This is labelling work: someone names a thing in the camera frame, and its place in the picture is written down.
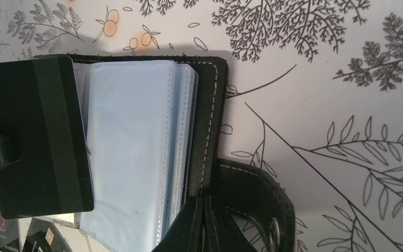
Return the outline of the black card holder wallet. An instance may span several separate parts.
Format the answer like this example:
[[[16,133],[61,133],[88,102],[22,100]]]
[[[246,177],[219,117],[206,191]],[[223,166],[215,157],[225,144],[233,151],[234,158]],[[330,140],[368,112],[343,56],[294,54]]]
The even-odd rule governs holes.
[[[153,251],[187,199],[211,196],[293,251],[295,210],[272,176],[217,154],[229,66],[216,56],[68,55],[88,89],[94,210],[80,228],[111,251]],[[206,249],[203,208],[202,251]]]

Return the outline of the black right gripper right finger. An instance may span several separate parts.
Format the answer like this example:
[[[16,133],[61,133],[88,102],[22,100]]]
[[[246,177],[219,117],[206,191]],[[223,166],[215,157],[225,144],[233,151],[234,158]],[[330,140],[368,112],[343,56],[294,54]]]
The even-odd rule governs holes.
[[[247,252],[256,249],[247,241],[226,208],[210,195],[204,198],[205,251]]]

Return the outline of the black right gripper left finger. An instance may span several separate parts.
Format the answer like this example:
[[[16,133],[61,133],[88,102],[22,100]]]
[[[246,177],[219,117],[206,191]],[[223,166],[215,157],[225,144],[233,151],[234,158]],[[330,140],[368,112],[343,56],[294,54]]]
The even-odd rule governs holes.
[[[191,196],[153,252],[202,251],[203,199]]]

